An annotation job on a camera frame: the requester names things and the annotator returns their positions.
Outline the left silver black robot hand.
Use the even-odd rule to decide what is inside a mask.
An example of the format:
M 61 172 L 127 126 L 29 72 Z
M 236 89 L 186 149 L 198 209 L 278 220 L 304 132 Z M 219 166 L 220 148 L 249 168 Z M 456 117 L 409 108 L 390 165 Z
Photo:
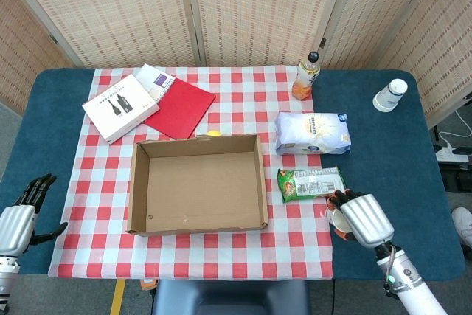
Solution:
M 56 239 L 67 228 L 63 222 L 53 232 L 37 235 L 35 225 L 46 194 L 56 176 L 48 173 L 33 179 L 23 193 L 1 213 L 1 256 L 18 258 L 30 245 Z

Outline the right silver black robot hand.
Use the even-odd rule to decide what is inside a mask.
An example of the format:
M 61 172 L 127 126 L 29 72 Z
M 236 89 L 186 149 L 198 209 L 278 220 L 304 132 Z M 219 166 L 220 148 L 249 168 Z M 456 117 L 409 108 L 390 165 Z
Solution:
M 341 213 L 355 240 L 363 247 L 374 249 L 393 239 L 394 227 L 373 194 L 336 190 L 327 202 Z

